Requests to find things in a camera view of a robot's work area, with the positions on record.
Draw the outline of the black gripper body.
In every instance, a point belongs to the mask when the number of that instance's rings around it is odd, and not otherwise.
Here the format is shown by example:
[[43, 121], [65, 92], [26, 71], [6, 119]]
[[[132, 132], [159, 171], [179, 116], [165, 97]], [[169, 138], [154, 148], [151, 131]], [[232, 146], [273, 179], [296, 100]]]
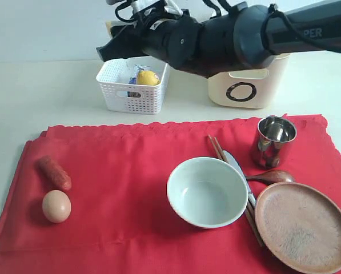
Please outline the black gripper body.
[[112, 21], [112, 34], [103, 46], [97, 47], [102, 61], [151, 56], [164, 62], [174, 62], [170, 49], [174, 18], [152, 18], [145, 24]]

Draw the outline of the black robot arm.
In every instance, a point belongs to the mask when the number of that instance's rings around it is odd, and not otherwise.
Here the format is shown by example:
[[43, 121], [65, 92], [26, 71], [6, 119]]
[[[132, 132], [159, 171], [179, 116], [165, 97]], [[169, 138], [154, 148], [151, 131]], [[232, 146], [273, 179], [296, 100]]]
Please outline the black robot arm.
[[321, 1], [289, 12], [275, 4], [206, 5], [215, 16], [198, 22], [173, 1], [114, 1], [132, 8], [97, 48], [101, 60], [151, 56], [172, 68], [212, 77], [220, 72], [263, 69], [284, 53], [341, 54], [341, 1]]

